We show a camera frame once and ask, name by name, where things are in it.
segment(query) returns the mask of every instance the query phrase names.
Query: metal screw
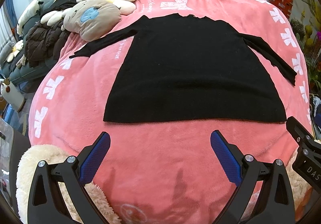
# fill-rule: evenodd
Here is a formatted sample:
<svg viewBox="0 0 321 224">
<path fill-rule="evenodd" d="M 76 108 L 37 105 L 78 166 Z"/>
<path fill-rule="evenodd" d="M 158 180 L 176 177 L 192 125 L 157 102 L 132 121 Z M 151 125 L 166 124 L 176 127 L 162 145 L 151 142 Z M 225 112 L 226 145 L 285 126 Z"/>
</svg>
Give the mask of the metal screw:
<svg viewBox="0 0 321 224">
<path fill-rule="evenodd" d="M 276 160 L 276 164 L 279 165 L 279 166 L 282 166 L 283 165 L 283 161 L 281 161 L 280 159 L 277 159 Z"/>
<path fill-rule="evenodd" d="M 39 163 L 38 163 L 38 166 L 39 167 L 43 167 L 45 165 L 45 161 L 40 161 Z"/>
<path fill-rule="evenodd" d="M 67 162 L 73 163 L 75 160 L 76 160 L 75 156 L 70 156 L 70 157 L 68 157 Z"/>
<path fill-rule="evenodd" d="M 253 161 L 253 160 L 254 160 L 254 158 L 253 158 L 252 155 L 246 155 L 246 156 L 245 156 L 245 159 L 246 159 L 247 161 Z"/>
</svg>

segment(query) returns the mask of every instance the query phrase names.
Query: blue curtain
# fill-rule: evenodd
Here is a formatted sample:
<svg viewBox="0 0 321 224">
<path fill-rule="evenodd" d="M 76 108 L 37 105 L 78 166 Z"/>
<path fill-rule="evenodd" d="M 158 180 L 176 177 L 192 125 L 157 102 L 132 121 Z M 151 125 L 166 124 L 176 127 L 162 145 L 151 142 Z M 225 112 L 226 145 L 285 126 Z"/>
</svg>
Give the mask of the blue curtain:
<svg viewBox="0 0 321 224">
<path fill-rule="evenodd" d="M 18 19 L 16 16 L 16 12 L 14 10 L 13 0 L 5 0 L 3 6 L 4 6 L 4 12 L 10 24 L 11 31 L 14 37 L 18 39 L 18 35 L 17 35 Z"/>
</svg>

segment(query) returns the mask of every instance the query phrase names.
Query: blue patch on plush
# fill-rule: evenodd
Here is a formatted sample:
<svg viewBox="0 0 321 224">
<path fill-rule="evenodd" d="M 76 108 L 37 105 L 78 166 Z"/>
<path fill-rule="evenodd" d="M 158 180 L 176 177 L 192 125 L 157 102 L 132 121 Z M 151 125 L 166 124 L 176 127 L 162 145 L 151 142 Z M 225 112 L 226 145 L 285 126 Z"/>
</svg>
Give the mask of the blue patch on plush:
<svg viewBox="0 0 321 224">
<path fill-rule="evenodd" d="M 81 16 L 80 22 L 84 23 L 89 19 L 93 20 L 98 16 L 98 14 L 99 14 L 98 9 L 91 7 L 83 13 L 83 15 Z"/>
</svg>

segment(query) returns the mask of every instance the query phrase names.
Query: black long-sleeve shirt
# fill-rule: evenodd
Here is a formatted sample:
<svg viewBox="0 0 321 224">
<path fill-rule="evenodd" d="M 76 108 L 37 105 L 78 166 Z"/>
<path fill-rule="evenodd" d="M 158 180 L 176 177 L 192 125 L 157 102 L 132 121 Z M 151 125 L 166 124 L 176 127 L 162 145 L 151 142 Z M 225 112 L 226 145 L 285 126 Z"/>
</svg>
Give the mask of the black long-sleeve shirt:
<svg viewBox="0 0 321 224">
<path fill-rule="evenodd" d="M 261 37 L 241 34 L 222 20 L 177 13 L 142 16 L 87 43 L 70 58 L 90 57 L 133 35 L 109 94 L 104 121 L 286 121 L 274 83 L 249 46 L 293 85 L 296 72 Z"/>
</svg>

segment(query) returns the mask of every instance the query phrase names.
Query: pink bed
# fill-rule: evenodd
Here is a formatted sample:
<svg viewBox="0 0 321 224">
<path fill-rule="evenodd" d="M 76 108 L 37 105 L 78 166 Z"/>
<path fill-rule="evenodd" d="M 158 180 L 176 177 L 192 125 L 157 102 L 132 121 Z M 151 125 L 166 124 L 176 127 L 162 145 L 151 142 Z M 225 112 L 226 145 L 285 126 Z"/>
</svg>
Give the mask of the pink bed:
<svg viewBox="0 0 321 224">
<path fill-rule="evenodd" d="M 287 117 L 295 116 L 311 129 L 304 57 L 289 22 L 275 6 L 265 0 L 137 0 L 136 6 L 113 31 L 142 15 L 179 13 L 222 19 L 241 33 L 262 37 L 298 73 L 293 87 L 255 52 L 274 81 Z M 86 43 L 71 33 L 58 63 L 34 97 L 30 141 L 32 145 L 53 144 L 75 155 L 106 131 L 111 147 L 94 182 L 121 219 L 135 224 L 212 223 L 235 189 L 211 148 L 212 131 L 220 130 L 244 154 L 266 162 L 280 158 L 287 164 L 297 145 L 284 123 L 226 119 L 103 122 L 108 94 L 131 41 L 115 43 L 90 58 L 69 59 Z"/>
</svg>

